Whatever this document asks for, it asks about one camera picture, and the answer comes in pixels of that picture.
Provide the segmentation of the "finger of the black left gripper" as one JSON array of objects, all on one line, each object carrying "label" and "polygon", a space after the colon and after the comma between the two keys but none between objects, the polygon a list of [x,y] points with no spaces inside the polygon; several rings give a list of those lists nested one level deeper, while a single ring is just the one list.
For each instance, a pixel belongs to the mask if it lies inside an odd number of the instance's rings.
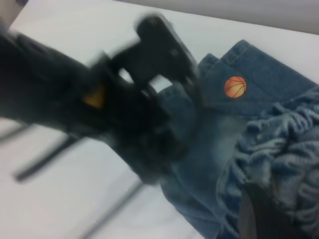
[{"label": "finger of the black left gripper", "polygon": [[169,174],[169,164],[186,151],[185,143],[175,134],[171,118],[166,112],[161,109],[153,111],[151,126],[147,136],[147,183],[155,183]]},{"label": "finger of the black left gripper", "polygon": [[156,76],[179,83],[196,107],[202,108],[200,70],[188,48],[163,15],[147,15],[136,26],[139,42],[113,58],[113,69],[125,69],[140,89]]}]

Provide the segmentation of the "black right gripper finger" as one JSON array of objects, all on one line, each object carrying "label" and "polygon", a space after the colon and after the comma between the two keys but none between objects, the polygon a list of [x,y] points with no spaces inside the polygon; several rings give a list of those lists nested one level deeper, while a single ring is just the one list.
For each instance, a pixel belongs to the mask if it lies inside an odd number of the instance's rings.
[{"label": "black right gripper finger", "polygon": [[240,202],[239,236],[241,239],[293,239],[295,229],[263,189],[247,183]]}]

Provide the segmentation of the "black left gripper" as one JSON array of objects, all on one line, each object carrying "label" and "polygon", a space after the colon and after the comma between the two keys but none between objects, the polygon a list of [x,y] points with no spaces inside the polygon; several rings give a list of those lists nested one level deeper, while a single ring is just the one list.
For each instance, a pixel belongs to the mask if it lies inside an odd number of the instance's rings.
[{"label": "black left gripper", "polygon": [[147,136],[152,127],[151,115],[163,109],[149,85],[140,89],[125,69],[113,69],[113,58],[102,55],[83,82],[46,108],[47,124],[61,127],[68,136],[28,168],[28,177],[42,170],[71,145],[89,137],[108,144],[147,183]]}]

